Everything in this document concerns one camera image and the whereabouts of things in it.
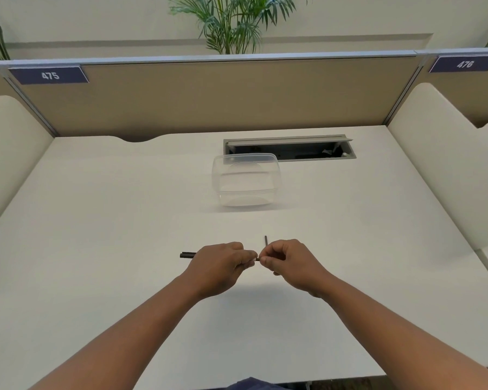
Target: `plastic container lid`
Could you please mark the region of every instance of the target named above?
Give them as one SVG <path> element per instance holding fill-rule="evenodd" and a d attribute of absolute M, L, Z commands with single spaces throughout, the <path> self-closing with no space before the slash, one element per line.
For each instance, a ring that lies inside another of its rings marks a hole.
<path fill-rule="evenodd" d="M 282 186 L 278 160 L 272 153 L 217 156 L 213 159 L 212 186 L 221 205 L 273 203 Z"/>

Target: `desk surface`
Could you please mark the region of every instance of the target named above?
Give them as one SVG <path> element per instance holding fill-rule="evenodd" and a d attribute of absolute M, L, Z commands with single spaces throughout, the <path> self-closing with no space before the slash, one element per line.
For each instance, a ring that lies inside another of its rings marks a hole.
<path fill-rule="evenodd" d="M 225 138 L 346 134 L 353 160 L 281 163 L 279 202 L 220 207 Z M 26 388 L 187 266 L 298 238 L 335 275 L 488 366 L 488 272 L 384 126 L 56 138 L 0 218 L 0 389 Z M 195 306 L 136 389 L 382 374 L 321 300 L 255 266 Z"/>

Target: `forearm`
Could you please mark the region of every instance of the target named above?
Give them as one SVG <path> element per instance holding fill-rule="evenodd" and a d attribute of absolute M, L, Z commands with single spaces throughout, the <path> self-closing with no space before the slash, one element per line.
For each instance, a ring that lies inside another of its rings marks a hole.
<path fill-rule="evenodd" d="M 130 390 L 198 301 L 181 277 L 94 338 L 31 390 Z"/>
<path fill-rule="evenodd" d="M 329 275 L 322 298 L 401 390 L 488 389 L 488 370 Z"/>

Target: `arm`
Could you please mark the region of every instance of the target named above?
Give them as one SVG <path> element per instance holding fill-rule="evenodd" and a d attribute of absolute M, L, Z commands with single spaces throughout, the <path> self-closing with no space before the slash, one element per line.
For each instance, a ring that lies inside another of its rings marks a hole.
<path fill-rule="evenodd" d="M 488 369 L 330 274 L 297 240 L 275 241 L 260 263 L 321 297 L 401 390 L 488 390 Z"/>
<path fill-rule="evenodd" d="M 31 390 L 130 390 L 198 301 L 231 288 L 255 264 L 240 242 L 205 246 L 160 292 L 90 341 Z"/>

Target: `number sign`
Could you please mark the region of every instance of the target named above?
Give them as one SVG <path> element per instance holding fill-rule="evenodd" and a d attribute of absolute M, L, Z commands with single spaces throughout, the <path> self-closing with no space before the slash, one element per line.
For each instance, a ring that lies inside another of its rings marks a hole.
<path fill-rule="evenodd" d="M 488 55 L 440 56 L 430 72 L 488 71 Z"/>
<path fill-rule="evenodd" d="M 10 68 L 9 71 L 22 85 L 88 83 L 88 79 L 79 65 L 72 67 L 20 67 Z"/>

